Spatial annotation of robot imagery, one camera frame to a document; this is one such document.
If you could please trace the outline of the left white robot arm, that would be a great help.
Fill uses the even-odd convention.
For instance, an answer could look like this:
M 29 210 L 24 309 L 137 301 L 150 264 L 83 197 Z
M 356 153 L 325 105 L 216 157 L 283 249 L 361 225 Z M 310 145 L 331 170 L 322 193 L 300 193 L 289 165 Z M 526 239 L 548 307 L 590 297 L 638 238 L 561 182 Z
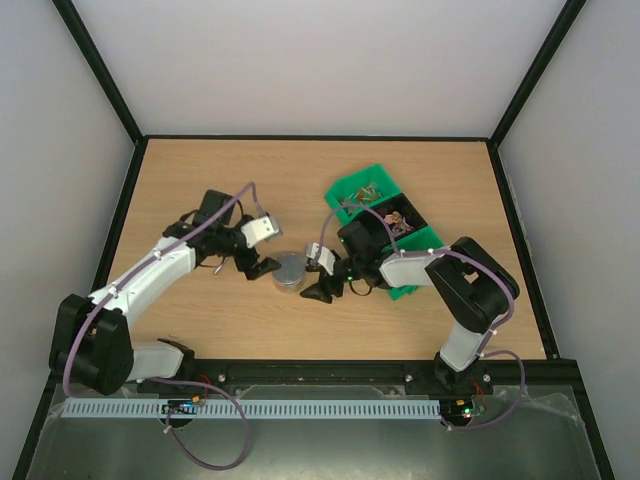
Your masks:
M 111 395 L 131 381 L 178 378 L 192 350 L 167 339 L 133 344 L 131 330 L 169 287 L 207 258 L 233 260 L 247 280 L 280 268 L 278 261 L 256 250 L 280 235 L 277 220 L 259 209 L 234 221 L 239 206 L 238 195 L 207 191 L 197 209 L 169 225 L 153 248 L 115 281 L 61 302 L 49 366 L 61 375 L 65 394 L 72 393 L 72 383 Z

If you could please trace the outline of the green candy bin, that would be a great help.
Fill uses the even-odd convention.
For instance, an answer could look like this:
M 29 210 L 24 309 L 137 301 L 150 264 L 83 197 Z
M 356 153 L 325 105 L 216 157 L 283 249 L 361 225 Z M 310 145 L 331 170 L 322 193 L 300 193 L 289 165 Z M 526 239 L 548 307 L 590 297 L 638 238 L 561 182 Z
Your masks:
M 336 180 L 324 195 L 331 209 L 348 204 L 373 207 L 382 216 L 407 206 L 399 186 L 381 164 L 374 164 Z
M 430 250 L 444 246 L 430 226 L 397 240 L 396 245 L 399 250 L 392 250 L 379 267 L 393 301 L 414 293 L 418 288 L 434 286 L 426 272 L 426 267 L 435 259 Z

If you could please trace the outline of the black candy bin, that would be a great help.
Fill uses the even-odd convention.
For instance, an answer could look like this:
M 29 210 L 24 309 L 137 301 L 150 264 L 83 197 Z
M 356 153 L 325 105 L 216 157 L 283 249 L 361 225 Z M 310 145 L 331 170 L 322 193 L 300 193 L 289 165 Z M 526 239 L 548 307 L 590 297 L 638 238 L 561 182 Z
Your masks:
M 429 226 L 427 221 L 421 216 L 419 211 L 409 201 L 406 195 L 403 194 L 403 196 L 406 198 L 407 206 L 402 212 L 395 212 L 391 213 L 390 215 L 382 216 L 372 207 L 372 209 L 375 210 L 384 219 L 385 224 L 391 230 L 395 241 L 401 240 L 404 237 L 407 237 L 408 235 Z M 368 211 L 364 210 L 358 211 L 353 219 L 361 223 L 361 225 L 371 235 L 372 240 L 376 244 L 390 249 L 390 238 L 386 229 L 382 226 L 380 220 L 375 218 Z

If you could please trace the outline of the silver metal jar lid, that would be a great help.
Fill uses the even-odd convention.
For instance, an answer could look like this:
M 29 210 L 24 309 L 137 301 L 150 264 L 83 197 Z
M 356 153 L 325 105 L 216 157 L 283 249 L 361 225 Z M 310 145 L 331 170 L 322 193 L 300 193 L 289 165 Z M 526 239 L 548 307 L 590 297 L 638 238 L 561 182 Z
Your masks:
M 272 273 L 272 278 L 293 281 L 305 277 L 306 262 L 297 252 L 279 253 L 275 260 L 281 263 L 281 268 Z

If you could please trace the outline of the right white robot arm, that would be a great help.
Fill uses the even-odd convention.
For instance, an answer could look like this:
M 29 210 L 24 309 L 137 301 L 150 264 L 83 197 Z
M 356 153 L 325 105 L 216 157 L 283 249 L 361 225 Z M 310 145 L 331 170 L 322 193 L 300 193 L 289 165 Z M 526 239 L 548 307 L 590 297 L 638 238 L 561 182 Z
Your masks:
M 454 323 L 434 358 L 433 377 L 449 392 L 466 385 L 489 338 L 514 313 L 520 287 L 513 276 L 467 236 L 435 249 L 384 252 L 366 227 L 353 221 L 338 231 L 338 238 L 344 258 L 318 243 L 306 247 L 306 269 L 319 276 L 300 296 L 330 304 L 355 280 L 370 289 L 434 287 Z

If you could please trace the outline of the clear glass jar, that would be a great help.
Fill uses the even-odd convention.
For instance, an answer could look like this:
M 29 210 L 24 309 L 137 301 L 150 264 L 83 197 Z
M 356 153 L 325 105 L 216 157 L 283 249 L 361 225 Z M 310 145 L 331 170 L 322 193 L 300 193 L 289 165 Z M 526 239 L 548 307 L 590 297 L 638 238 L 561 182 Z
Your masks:
M 281 281 L 277 278 L 273 278 L 275 288 L 285 294 L 294 294 L 300 292 L 305 285 L 305 279 L 300 278 L 293 281 Z

